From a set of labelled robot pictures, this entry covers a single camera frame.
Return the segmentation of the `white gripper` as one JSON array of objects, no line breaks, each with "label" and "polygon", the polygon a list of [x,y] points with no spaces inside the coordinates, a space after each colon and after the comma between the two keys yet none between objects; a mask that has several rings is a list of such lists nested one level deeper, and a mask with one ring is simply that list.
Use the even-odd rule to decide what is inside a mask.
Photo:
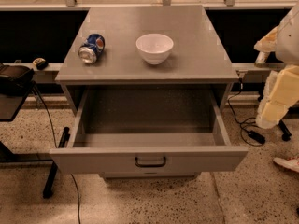
[{"label": "white gripper", "polygon": [[281,20],[278,27],[256,42],[260,52],[275,51],[276,58],[288,65],[280,72],[271,71],[258,107],[256,124],[263,129],[276,126],[289,108],[299,101],[299,3]]}]

